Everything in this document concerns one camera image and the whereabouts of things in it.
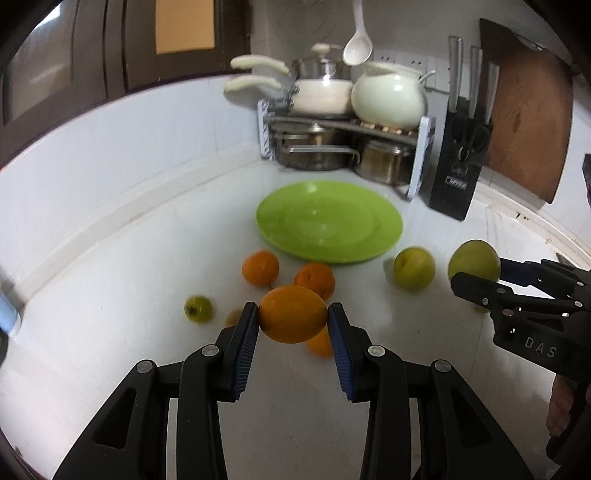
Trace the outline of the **right hand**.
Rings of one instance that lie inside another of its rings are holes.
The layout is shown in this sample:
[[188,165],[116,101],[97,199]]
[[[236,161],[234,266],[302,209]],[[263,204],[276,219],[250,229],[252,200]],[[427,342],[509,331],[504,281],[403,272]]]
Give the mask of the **right hand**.
[[552,437],[558,437],[568,427],[573,401],[573,391],[567,383],[567,379],[556,375],[552,385],[546,418],[546,428]]

